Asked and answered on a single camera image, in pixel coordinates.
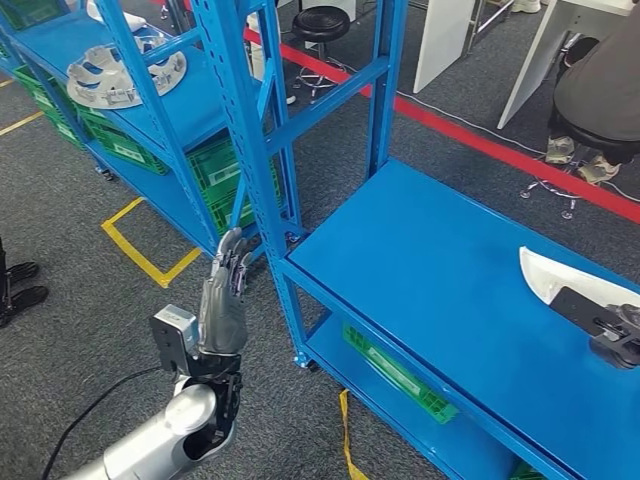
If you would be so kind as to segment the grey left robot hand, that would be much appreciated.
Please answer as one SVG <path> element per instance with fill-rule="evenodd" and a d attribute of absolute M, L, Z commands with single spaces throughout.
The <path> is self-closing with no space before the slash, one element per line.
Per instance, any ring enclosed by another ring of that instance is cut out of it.
<path fill-rule="evenodd" d="M 198 315 L 198 350 L 207 355 L 235 355 L 248 338 L 243 294 L 253 253 L 242 229 L 226 232 L 211 273 L 203 283 Z"/>

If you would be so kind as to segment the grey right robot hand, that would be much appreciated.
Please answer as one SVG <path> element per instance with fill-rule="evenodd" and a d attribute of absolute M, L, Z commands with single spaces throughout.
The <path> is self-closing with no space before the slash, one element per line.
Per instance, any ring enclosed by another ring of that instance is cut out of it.
<path fill-rule="evenodd" d="M 549 304 L 582 329 L 596 356 L 619 369 L 639 366 L 639 308 L 631 304 L 601 306 L 569 287 L 562 287 Z"/>

